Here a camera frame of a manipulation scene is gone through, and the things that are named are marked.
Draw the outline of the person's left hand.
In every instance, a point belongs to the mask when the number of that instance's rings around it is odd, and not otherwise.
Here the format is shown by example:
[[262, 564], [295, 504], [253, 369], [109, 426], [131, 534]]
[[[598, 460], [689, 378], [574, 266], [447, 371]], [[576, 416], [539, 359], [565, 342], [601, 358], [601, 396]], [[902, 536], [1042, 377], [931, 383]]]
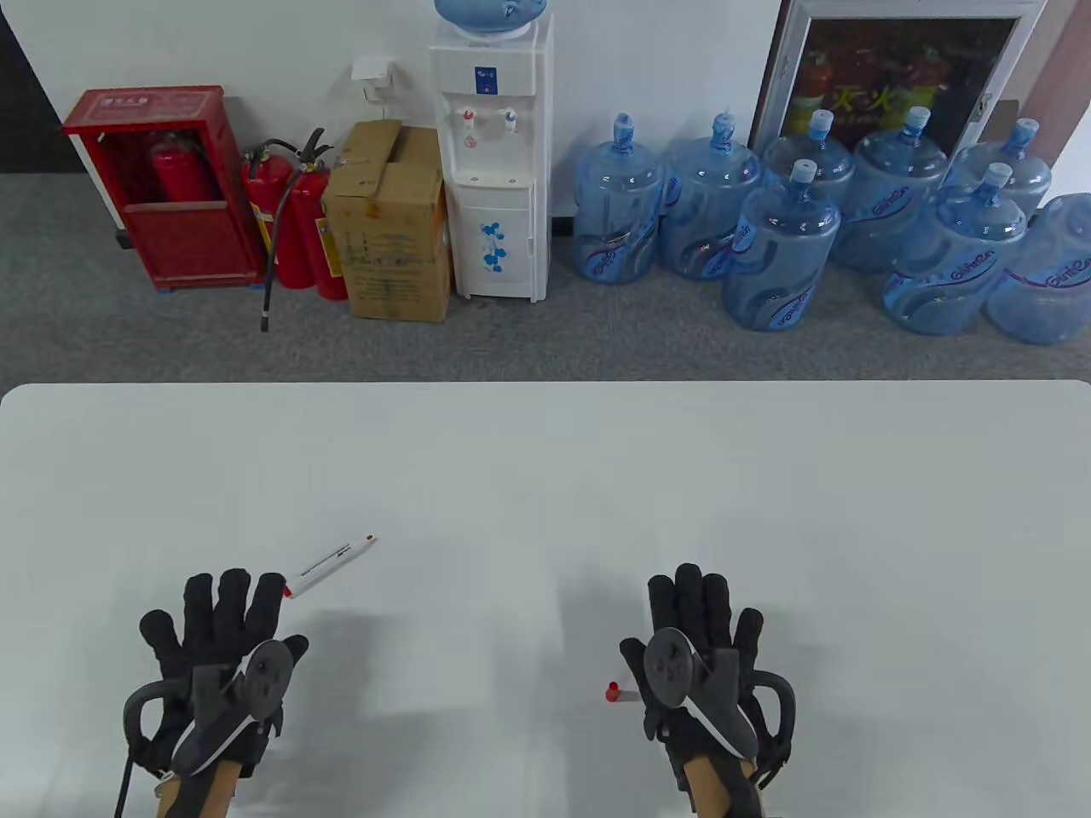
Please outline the person's left hand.
[[310, 647], [301, 635], [276, 637], [286, 590], [279, 573], [265, 573], [257, 584], [242, 568], [219, 578], [199, 573], [183, 590], [180, 630], [164, 610], [141, 617], [141, 638], [159, 663], [153, 697], [161, 700], [163, 715], [146, 737], [141, 699], [133, 694], [125, 701], [133, 763], [185, 782], [221, 763], [238, 763], [243, 778], [253, 775], [269, 736], [283, 731], [287, 686]]

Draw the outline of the person's right hand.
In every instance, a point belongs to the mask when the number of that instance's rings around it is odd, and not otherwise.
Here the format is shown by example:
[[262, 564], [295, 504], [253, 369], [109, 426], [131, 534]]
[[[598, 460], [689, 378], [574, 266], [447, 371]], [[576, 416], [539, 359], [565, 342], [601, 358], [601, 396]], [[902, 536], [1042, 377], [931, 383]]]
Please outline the person's right hand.
[[788, 762], [794, 687], [756, 666], [764, 617], [731, 611], [728, 581], [686, 562], [648, 584], [652, 636], [622, 640], [644, 707], [647, 739], [666, 747], [679, 791], [696, 802], [687, 763], [706, 760], [729, 799], [727, 815], [758, 815], [765, 787]]

